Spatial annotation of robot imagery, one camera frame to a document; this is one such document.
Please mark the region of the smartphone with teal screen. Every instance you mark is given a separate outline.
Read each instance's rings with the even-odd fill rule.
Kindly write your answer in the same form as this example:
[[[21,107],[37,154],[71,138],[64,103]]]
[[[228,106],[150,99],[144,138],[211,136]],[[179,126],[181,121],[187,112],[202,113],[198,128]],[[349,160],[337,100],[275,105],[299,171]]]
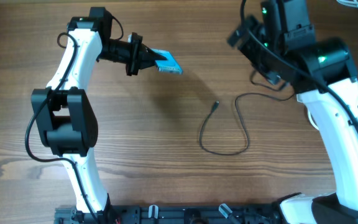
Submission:
[[[181,75],[183,70],[174,59],[173,55],[166,50],[152,49],[159,56],[165,57],[165,60],[155,60],[155,66],[159,72],[174,73]]]

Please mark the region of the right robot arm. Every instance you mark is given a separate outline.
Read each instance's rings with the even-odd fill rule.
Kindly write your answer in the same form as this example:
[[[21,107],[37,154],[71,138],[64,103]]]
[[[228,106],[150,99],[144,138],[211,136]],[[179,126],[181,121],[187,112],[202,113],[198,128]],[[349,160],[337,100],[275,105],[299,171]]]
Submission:
[[[358,223],[358,80],[347,45],[315,39],[305,1],[263,1],[263,19],[240,15],[228,38],[270,83],[289,83],[314,119],[334,172],[336,191],[288,196],[287,223]]]

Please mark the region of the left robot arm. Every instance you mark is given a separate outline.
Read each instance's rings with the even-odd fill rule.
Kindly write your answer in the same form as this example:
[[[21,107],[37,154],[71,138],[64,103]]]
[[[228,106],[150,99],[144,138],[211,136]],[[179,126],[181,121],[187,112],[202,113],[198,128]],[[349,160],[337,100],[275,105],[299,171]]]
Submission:
[[[25,149],[35,161],[60,161],[76,195],[74,208],[56,211],[56,223],[116,222],[94,158],[98,122],[86,90],[95,63],[122,63],[128,76],[149,67],[157,67],[159,72],[183,72],[170,52],[147,47],[135,32],[127,41],[112,39],[115,20],[105,7],[91,7],[87,17],[72,17],[64,32],[68,42],[58,70],[47,86],[35,89],[30,98],[34,113],[25,132]],[[29,135],[33,125],[37,125],[42,144],[50,148],[52,159],[32,154]]]

